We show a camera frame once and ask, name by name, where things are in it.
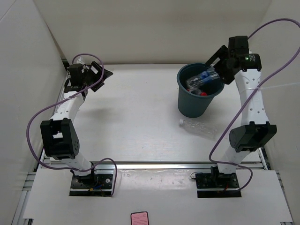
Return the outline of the Aquafina bottle blue label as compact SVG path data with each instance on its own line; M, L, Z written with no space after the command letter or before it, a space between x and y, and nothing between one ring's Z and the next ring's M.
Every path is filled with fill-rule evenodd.
M202 86L219 79L219 74L211 67L206 71L187 79L186 85L189 90L199 90Z

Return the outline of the red cap red label bottle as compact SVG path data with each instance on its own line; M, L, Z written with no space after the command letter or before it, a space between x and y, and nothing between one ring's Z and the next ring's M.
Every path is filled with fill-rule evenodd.
M207 96L208 94L201 90L201 89L187 89L187 91L191 94L197 95L197 96Z

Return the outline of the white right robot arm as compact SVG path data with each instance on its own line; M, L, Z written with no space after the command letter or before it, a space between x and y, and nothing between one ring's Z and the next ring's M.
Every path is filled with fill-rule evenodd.
M248 46L229 49L221 46L206 62L215 61L215 71L225 84L236 83L241 103L241 123L229 133L229 147L216 166L211 168L210 181L222 187L228 176L236 172L237 166L251 152L264 146L277 132L276 125L269 122L261 91L261 60L258 54L249 52Z

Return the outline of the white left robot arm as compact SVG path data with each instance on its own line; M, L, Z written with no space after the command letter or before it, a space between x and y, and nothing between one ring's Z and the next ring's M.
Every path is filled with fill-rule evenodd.
M80 142L73 122L88 95L87 87L96 92L113 73L95 61L87 65L81 59L71 64L67 72L63 102L40 125L44 151L48 157L65 163L75 175L82 176L83 184L92 188L97 185L98 176L92 172L92 163L79 152Z

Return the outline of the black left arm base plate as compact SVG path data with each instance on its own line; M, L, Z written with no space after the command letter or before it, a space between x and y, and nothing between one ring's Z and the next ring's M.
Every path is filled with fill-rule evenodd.
M111 197L114 193L114 170L93 170L85 176L73 175L69 196Z

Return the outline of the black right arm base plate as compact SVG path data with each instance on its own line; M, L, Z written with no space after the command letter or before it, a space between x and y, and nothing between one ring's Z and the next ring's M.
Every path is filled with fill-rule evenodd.
M239 182L236 173L220 173L217 166L210 172L193 172L190 179L196 182L198 198L240 198Z

